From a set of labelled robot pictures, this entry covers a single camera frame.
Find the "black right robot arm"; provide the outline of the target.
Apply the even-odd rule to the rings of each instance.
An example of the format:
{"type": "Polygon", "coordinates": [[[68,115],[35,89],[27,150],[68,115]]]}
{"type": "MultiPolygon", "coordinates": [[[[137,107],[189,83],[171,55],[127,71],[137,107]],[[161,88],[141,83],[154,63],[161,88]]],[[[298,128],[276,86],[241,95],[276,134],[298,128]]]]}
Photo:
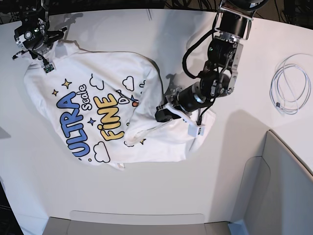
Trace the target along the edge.
{"type": "Polygon", "coordinates": [[[47,65],[48,60],[44,54],[53,48],[56,41],[64,37],[67,28],[49,30],[48,0],[21,0],[19,7],[22,25],[14,30],[14,39],[21,50],[14,54],[12,59],[15,60],[28,52],[33,60],[39,59],[47,65]]]}

